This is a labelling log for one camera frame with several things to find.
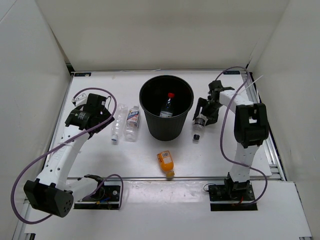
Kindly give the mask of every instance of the white enclosure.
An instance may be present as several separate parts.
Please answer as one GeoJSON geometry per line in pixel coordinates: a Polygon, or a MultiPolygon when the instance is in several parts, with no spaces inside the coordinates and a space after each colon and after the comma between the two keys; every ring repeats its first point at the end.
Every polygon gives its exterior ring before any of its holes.
{"type": "Polygon", "coordinates": [[[76,71],[252,67],[288,0],[37,0],[76,71]]]}

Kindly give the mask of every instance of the bottle in trash bin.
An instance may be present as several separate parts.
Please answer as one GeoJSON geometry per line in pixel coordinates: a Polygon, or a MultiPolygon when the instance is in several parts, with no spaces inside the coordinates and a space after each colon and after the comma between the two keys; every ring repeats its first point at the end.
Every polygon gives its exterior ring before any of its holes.
{"type": "Polygon", "coordinates": [[[206,120],[205,117],[200,114],[193,122],[192,127],[192,135],[194,141],[199,141],[199,139],[204,135],[205,133],[205,124],[206,120]]]}
{"type": "Polygon", "coordinates": [[[174,93],[169,92],[165,103],[161,107],[160,117],[170,118],[174,115],[174,107],[172,105],[172,100],[175,97],[174,93]]]}
{"type": "Polygon", "coordinates": [[[129,114],[126,118],[124,136],[127,141],[129,142],[136,141],[139,121],[140,121],[140,110],[139,110],[139,105],[137,104],[129,110],[129,114]]]}
{"type": "Polygon", "coordinates": [[[113,122],[112,125],[112,129],[111,129],[111,140],[114,142],[117,142],[124,130],[124,126],[126,124],[126,120],[127,120],[127,116],[128,116],[128,107],[125,104],[119,104],[114,118],[115,121],[113,122]]]}

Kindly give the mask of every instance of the orange bottle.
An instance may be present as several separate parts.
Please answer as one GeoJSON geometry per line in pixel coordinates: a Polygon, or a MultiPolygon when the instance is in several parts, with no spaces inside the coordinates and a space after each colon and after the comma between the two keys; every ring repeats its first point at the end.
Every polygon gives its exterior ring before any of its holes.
{"type": "Polygon", "coordinates": [[[174,161],[172,160],[169,151],[163,151],[156,155],[161,169],[165,172],[167,178],[173,178],[175,176],[174,161]]]}

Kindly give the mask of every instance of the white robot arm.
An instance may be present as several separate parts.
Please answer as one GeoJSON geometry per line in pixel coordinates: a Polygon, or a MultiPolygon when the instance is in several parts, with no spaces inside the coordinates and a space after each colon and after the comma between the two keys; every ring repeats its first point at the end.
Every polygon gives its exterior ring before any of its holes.
{"type": "Polygon", "coordinates": [[[83,94],[78,100],[74,102],[76,108],[65,121],[61,136],[61,144],[65,146],[52,153],[35,181],[28,180],[23,188],[34,209],[62,218],[69,213],[74,202],[92,193],[101,182],[102,178],[98,176],[86,175],[72,184],[67,184],[67,177],[83,144],[93,134],[100,132],[114,121],[114,118],[111,118],[94,131],[64,143],[67,139],[98,125],[111,116],[105,108],[104,96],[90,93],[87,98],[83,94]]]}
{"type": "MultiPolygon", "coordinates": [[[[236,94],[235,90],[222,91],[222,92],[220,92],[219,102],[224,106],[228,106],[232,97],[235,94],[236,94]]],[[[230,106],[230,110],[234,114],[236,114],[237,106],[240,106],[240,105],[253,106],[254,103],[244,99],[240,95],[237,95],[233,99],[233,102],[230,106]]],[[[259,146],[256,144],[251,145],[251,146],[247,146],[246,148],[244,148],[244,146],[240,142],[237,142],[234,161],[251,167],[251,165],[254,161],[255,154],[258,149],[259,149],[259,146]]],[[[234,182],[244,183],[250,179],[249,172],[250,172],[250,169],[248,167],[233,164],[229,174],[234,182]]]]}
{"type": "Polygon", "coordinates": [[[249,167],[253,163],[259,146],[269,135],[266,106],[263,103],[254,103],[244,99],[237,95],[232,87],[223,87],[220,80],[209,84],[208,94],[207,99],[199,98],[193,119],[201,113],[208,119],[206,126],[215,124],[218,121],[219,108],[231,103],[230,110],[235,114],[234,137],[237,141],[237,148],[234,162],[236,164],[232,165],[224,180],[224,192],[221,191],[218,194],[226,193],[229,200],[241,199],[251,188],[249,167]]]}

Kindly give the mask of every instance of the plastic bottle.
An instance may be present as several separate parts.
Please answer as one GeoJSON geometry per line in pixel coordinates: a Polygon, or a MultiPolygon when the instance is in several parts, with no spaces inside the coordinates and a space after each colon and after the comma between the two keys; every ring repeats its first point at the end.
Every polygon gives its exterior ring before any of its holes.
{"type": "Polygon", "coordinates": [[[115,115],[114,115],[114,122],[111,129],[111,140],[117,142],[123,133],[124,126],[126,124],[128,116],[128,107],[125,104],[119,104],[115,115]]]}
{"type": "Polygon", "coordinates": [[[201,137],[203,137],[205,133],[205,124],[206,120],[202,114],[194,120],[192,127],[192,136],[194,141],[197,142],[201,137]]]}
{"type": "Polygon", "coordinates": [[[163,151],[156,155],[162,171],[165,172],[167,178],[173,178],[175,176],[174,161],[172,160],[169,151],[163,151]]]}
{"type": "Polygon", "coordinates": [[[126,118],[124,136],[127,141],[129,142],[136,141],[139,121],[140,121],[140,110],[139,110],[139,105],[137,104],[129,110],[129,114],[126,118]]]}
{"type": "Polygon", "coordinates": [[[175,97],[174,93],[169,92],[168,98],[161,107],[160,117],[170,118],[174,115],[174,107],[172,105],[172,100],[175,97]]]}

